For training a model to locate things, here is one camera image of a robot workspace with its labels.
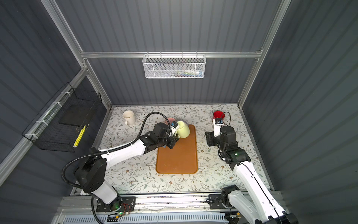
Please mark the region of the light green mug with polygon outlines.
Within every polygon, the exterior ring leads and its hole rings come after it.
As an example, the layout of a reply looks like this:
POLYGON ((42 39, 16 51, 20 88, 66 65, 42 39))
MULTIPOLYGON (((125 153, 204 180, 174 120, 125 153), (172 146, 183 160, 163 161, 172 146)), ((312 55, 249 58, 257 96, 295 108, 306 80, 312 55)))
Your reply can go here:
POLYGON ((178 121, 177 136, 179 138, 187 138, 190 135, 190 128, 184 121, 178 121))

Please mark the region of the red mug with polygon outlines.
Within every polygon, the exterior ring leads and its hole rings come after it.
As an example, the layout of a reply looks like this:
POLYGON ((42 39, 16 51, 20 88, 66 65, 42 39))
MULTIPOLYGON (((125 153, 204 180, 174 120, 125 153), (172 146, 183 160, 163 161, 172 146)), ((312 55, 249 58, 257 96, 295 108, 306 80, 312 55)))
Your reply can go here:
POLYGON ((218 118, 224 119, 225 118, 224 112, 222 112, 222 111, 214 111, 213 112, 213 119, 218 119, 218 118))

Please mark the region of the white mug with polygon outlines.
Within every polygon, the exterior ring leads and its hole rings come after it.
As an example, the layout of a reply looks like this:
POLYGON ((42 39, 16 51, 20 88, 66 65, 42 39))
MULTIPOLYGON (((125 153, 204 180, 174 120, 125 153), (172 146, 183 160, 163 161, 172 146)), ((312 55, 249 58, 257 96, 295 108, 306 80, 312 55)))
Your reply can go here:
POLYGON ((136 117, 135 117, 135 114, 133 111, 127 110, 127 111, 123 112, 122 117, 123 117, 125 124, 127 126, 132 126, 132 125, 136 124, 136 117))

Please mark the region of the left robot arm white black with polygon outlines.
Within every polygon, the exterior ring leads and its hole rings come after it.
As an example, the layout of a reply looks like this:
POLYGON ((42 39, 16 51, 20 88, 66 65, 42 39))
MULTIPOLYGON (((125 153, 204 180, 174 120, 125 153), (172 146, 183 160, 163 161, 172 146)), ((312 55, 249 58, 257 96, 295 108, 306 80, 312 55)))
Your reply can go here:
POLYGON ((61 171, 62 180, 101 199, 107 205, 119 202, 119 193, 105 180, 106 171, 120 162, 147 154, 159 147, 172 149, 179 140, 177 131, 180 125, 177 122, 172 122, 170 125, 165 123, 155 124, 154 129, 145 134, 142 134, 143 128, 144 126, 141 127, 136 139, 130 143, 70 161, 61 171), (78 184, 71 182, 65 176, 67 168, 77 161, 79 163, 74 171, 74 176, 78 184))

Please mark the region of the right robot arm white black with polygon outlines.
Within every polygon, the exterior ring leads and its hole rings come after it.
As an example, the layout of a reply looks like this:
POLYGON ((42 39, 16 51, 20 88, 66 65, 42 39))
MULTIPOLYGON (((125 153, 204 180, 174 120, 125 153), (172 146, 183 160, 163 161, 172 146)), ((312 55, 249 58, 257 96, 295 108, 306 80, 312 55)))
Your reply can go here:
POLYGON ((246 151, 238 147, 233 127, 224 126, 205 133, 207 145, 218 147, 218 155, 242 181, 250 195, 247 199, 236 185, 222 188, 219 195, 210 195, 211 209, 220 206, 236 208, 250 224, 297 224, 298 219, 288 213, 271 195, 256 172, 246 151))

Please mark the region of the pink ghost pattern mug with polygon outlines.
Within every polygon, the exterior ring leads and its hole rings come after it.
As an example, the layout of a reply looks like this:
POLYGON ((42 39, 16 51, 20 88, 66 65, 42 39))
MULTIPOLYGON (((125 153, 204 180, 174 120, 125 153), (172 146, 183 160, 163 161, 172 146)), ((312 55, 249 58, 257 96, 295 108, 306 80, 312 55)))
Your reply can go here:
POLYGON ((167 118, 164 121, 164 123, 167 124, 168 126, 171 126, 173 122, 176 122, 175 118, 167 118))

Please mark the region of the orange plastic tray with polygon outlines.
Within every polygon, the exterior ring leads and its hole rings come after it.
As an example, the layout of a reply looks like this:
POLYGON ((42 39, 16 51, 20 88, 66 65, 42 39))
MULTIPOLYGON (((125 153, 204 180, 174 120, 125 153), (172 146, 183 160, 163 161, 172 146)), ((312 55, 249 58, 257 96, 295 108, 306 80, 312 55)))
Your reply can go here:
POLYGON ((156 172, 159 174, 195 174, 198 171, 198 153, 195 126, 189 125, 190 134, 176 142, 174 148, 160 147, 156 172))

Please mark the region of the pens in white basket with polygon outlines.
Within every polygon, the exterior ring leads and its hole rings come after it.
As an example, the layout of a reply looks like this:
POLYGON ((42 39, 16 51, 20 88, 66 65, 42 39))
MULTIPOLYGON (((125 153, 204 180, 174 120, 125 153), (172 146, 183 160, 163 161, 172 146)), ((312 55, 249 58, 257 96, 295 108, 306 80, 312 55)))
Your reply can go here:
POLYGON ((203 70, 181 70, 181 71, 172 71, 171 73, 165 74, 167 77, 184 77, 184 78, 203 78, 203 70))

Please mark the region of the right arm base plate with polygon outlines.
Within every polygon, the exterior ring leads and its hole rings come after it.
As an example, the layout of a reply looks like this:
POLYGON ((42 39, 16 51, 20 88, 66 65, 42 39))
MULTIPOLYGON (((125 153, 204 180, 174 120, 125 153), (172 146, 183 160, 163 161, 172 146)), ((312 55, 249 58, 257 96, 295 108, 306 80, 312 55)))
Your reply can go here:
POLYGON ((206 203, 209 204, 212 210, 229 209, 231 207, 242 210, 243 208, 247 208, 249 201, 240 193, 231 192, 226 194, 223 192, 221 194, 210 194, 206 203))

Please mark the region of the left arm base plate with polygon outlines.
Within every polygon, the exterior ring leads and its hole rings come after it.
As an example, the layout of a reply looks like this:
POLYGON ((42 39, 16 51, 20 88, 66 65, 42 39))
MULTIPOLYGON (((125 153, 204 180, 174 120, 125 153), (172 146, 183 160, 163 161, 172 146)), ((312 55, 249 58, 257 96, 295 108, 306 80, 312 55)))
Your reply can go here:
POLYGON ((121 199, 115 199, 110 204, 98 199, 96 212, 132 212, 134 211, 136 199, 136 197, 121 197, 121 199))

